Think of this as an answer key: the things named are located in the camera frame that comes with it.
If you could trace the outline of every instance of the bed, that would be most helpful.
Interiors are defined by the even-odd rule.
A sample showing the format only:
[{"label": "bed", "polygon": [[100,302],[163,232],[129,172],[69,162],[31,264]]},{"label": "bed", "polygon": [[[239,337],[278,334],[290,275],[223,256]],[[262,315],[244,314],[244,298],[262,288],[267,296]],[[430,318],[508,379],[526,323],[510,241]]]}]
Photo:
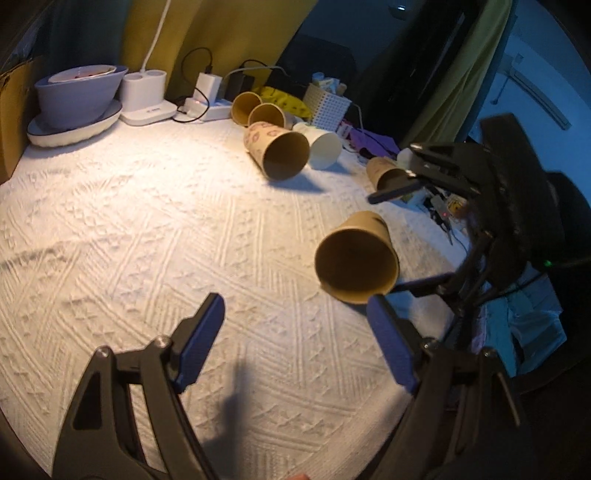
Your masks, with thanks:
[{"label": "bed", "polygon": [[[269,184],[231,123],[161,122],[71,147],[29,147],[0,186],[0,406],[46,470],[91,353],[170,333],[208,292],[226,322],[182,401],[222,478],[354,478],[409,400],[362,309],[321,291],[320,240],[358,210],[386,220],[405,280],[450,271],[464,251],[428,215],[370,207],[343,150],[327,171]],[[391,299],[423,335],[437,297]],[[162,467],[140,391],[138,427]]]}]

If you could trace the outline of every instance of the yellow pillow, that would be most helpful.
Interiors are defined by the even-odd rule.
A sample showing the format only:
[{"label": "yellow pillow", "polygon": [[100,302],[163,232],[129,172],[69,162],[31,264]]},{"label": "yellow pillow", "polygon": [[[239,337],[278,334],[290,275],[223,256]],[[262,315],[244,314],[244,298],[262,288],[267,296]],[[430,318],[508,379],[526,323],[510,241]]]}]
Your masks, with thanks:
[{"label": "yellow pillow", "polygon": [[289,93],[282,92],[273,87],[260,87],[254,91],[261,96],[263,102],[274,103],[286,112],[293,113],[293,115],[299,116],[304,120],[312,118],[312,112],[306,107],[306,104]]}]

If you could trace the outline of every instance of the black cable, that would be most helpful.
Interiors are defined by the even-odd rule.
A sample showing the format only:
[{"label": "black cable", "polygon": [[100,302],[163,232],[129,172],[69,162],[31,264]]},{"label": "black cable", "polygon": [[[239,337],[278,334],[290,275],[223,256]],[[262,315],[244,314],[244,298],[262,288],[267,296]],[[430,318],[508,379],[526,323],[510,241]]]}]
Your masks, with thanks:
[{"label": "black cable", "polygon": [[466,252],[466,255],[468,254],[468,249],[466,248],[466,245],[464,245],[462,243],[462,241],[456,237],[456,233],[453,231],[453,228],[449,229],[450,233],[452,234],[452,237],[456,239],[456,241],[462,246],[462,248],[464,249],[464,252]]},{"label": "black cable", "polygon": [[545,272],[539,272],[535,277],[530,278],[527,282],[525,282],[523,285],[519,285],[517,284],[517,286],[515,288],[512,288],[509,291],[506,291],[504,293],[501,293],[500,295],[497,295],[496,297],[492,297],[489,301],[493,301],[493,300],[498,300],[498,299],[503,299],[505,297],[508,297],[509,295],[513,295],[514,293],[517,293],[521,290],[523,290],[526,287],[529,287],[533,282],[539,280],[541,277],[543,277],[545,275]]},{"label": "black cable", "polygon": [[[210,107],[209,98],[207,98],[207,96],[201,90],[199,90],[197,87],[194,87],[194,88],[195,88],[196,91],[198,91],[199,93],[201,93],[201,95],[203,96],[203,98],[205,98],[205,101],[207,102],[207,106],[205,107],[205,111],[201,115],[199,115],[198,117],[192,118],[191,120],[178,120],[175,117],[172,117],[171,120],[173,122],[177,122],[178,124],[190,124],[190,123],[194,122],[195,120],[202,119],[205,116],[205,114],[209,111],[209,107]],[[179,110],[180,108],[181,108],[181,105],[179,105],[177,107],[177,112],[184,113],[181,110]]]},{"label": "black cable", "polygon": [[260,60],[257,60],[257,59],[248,59],[248,60],[244,60],[244,61],[242,62],[242,64],[240,65],[240,67],[239,67],[239,68],[243,69],[243,68],[244,68],[244,66],[246,65],[246,63],[247,63],[247,62],[249,62],[249,61],[253,61],[253,62],[255,62],[255,63],[259,63],[259,64],[263,65],[264,67],[268,67],[268,66],[269,66],[269,65],[267,65],[266,63],[264,63],[263,61],[260,61]]},{"label": "black cable", "polygon": [[191,55],[191,53],[193,53],[194,51],[199,51],[199,50],[205,50],[207,53],[209,53],[209,65],[207,65],[207,67],[205,67],[205,73],[211,73],[212,72],[212,69],[213,69],[213,53],[212,53],[212,51],[209,48],[207,48],[207,47],[197,47],[197,48],[194,48],[192,50],[189,50],[185,54],[185,56],[183,57],[183,59],[181,60],[181,75],[183,76],[183,79],[186,82],[188,82],[190,85],[192,85],[192,84],[191,84],[191,82],[189,82],[189,80],[187,80],[187,77],[186,77],[186,75],[184,73],[184,63],[187,60],[188,56]]},{"label": "black cable", "polygon": [[[184,71],[184,63],[185,63],[185,60],[187,60],[187,57],[189,55],[191,55],[191,53],[193,53],[194,51],[197,51],[197,50],[206,50],[209,53],[209,65],[207,67],[205,67],[205,73],[211,73],[212,72],[212,68],[213,68],[213,53],[212,53],[212,51],[209,48],[207,48],[207,47],[197,47],[197,48],[194,48],[192,50],[189,50],[185,54],[185,56],[183,57],[183,59],[181,60],[181,77],[183,77],[183,80],[193,87],[193,93],[194,92],[199,92],[201,94],[201,96],[203,98],[205,98],[205,101],[207,102],[207,106],[205,107],[205,111],[201,115],[199,115],[196,118],[192,118],[191,120],[185,120],[184,121],[184,120],[178,120],[175,117],[172,117],[172,121],[173,122],[177,122],[178,124],[190,124],[190,123],[193,123],[194,121],[197,121],[197,120],[202,119],[205,116],[205,114],[207,112],[209,112],[209,108],[211,107],[211,105],[209,103],[209,98],[207,98],[207,95],[205,95],[201,90],[199,90],[199,88],[197,88],[191,82],[191,80],[189,80],[187,78],[187,75],[185,74],[185,71]],[[184,98],[183,97],[179,97],[177,100],[182,99],[184,101],[187,98],[189,98],[189,95],[185,96]],[[184,112],[181,112],[181,110],[179,110],[180,108],[181,108],[181,105],[179,105],[177,107],[177,112],[184,113]]]}]

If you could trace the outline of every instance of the wall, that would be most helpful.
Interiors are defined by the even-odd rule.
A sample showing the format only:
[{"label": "wall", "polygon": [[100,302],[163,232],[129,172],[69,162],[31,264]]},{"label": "wall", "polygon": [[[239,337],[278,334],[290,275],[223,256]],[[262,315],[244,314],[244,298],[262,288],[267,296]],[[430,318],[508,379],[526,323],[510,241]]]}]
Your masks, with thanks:
[{"label": "wall", "polygon": [[300,33],[349,47],[362,72],[403,25],[390,15],[387,0],[319,0]]},{"label": "wall", "polygon": [[513,29],[591,106],[591,73],[554,17],[536,0],[519,0]]},{"label": "wall", "polygon": [[[512,80],[499,98],[491,104],[506,79],[497,74],[480,118],[512,112],[524,127],[545,170],[563,171],[591,202],[591,109],[567,80],[533,48],[516,35],[511,35],[505,52],[520,54],[523,61],[517,69],[532,80],[567,117],[572,126],[562,130],[546,111]],[[470,131],[480,141],[478,122]]]}]

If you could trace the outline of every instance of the bowl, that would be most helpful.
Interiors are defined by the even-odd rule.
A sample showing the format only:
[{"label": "bowl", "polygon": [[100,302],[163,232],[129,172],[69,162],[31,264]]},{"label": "bowl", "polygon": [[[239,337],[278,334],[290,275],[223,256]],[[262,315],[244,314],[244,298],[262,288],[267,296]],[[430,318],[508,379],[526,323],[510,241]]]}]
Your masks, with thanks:
[{"label": "bowl", "polygon": [[111,73],[70,81],[39,80],[35,88],[43,121],[59,130],[90,125],[105,113],[126,73],[127,67],[118,66]]},{"label": "bowl", "polygon": [[70,82],[72,80],[83,80],[89,77],[98,77],[113,73],[117,69],[114,65],[86,65],[84,67],[74,67],[63,72],[51,75],[47,81],[49,83]]}]

